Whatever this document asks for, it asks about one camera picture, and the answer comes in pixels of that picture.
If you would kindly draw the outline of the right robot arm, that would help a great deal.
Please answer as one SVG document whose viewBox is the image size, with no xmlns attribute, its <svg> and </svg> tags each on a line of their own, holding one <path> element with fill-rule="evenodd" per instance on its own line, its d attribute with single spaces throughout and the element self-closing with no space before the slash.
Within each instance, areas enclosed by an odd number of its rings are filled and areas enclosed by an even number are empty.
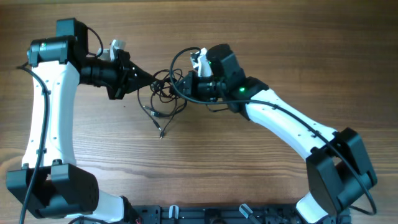
<svg viewBox="0 0 398 224">
<path fill-rule="evenodd" d="M 257 78 L 249 77 L 228 44 L 188 48 L 192 70 L 172 77 L 171 90 L 199 105 L 220 105 L 274 133 L 305 162 L 309 191 L 294 205 L 287 222 L 342 223 L 366 197 L 369 215 L 377 212 L 370 189 L 377 177 L 361 136 L 337 131 L 305 116 Z"/>
</svg>

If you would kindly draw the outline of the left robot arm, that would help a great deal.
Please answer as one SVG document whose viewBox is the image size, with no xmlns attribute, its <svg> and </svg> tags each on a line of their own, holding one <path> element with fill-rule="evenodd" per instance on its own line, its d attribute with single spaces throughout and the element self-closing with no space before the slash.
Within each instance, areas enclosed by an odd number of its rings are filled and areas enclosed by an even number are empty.
<svg viewBox="0 0 398 224">
<path fill-rule="evenodd" d="M 81 84 L 103 86 L 110 99 L 120 100 L 154 77 L 131 62 L 122 42 L 90 53 L 90 32 L 74 18 L 60 19 L 54 37 L 32 41 L 21 66 L 34 81 L 29 143 L 21 168 L 7 173 L 6 186 L 22 204 L 22 214 L 38 219 L 140 223 L 126 197 L 101 191 L 96 177 L 77 166 L 73 106 Z"/>
</svg>

